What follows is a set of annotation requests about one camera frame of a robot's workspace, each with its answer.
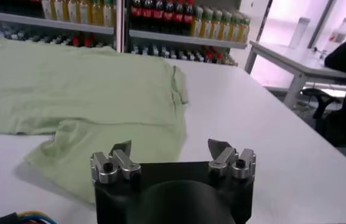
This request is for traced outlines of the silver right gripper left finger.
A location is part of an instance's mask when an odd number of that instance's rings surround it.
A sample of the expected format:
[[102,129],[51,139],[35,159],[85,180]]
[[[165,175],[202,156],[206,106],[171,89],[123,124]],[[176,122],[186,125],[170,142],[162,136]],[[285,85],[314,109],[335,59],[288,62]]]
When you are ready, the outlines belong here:
[[119,178],[132,181],[142,172],[140,164],[130,159],[131,140],[114,144],[108,154],[94,152],[90,157],[93,183],[114,184]]

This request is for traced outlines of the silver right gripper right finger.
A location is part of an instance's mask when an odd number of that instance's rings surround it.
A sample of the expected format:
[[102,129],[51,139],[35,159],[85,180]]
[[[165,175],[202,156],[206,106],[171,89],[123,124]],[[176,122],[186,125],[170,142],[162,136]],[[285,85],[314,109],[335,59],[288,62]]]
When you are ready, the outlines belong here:
[[257,156],[252,149],[243,149],[241,153],[226,141],[208,139],[212,161],[208,163],[209,174],[222,178],[228,173],[237,180],[255,177]]

